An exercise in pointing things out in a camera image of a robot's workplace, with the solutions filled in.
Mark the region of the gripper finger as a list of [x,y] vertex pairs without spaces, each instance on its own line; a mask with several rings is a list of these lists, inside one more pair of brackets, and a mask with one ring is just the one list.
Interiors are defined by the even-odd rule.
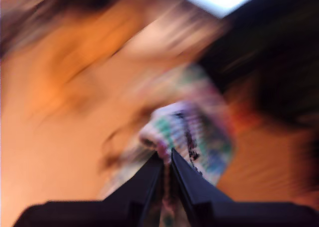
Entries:
[[213,205],[233,200],[208,182],[176,151],[171,153],[172,170],[179,197],[192,227],[210,227],[215,221]]
[[137,173],[104,199],[107,227],[142,227],[151,203],[162,197],[163,161],[154,153]]

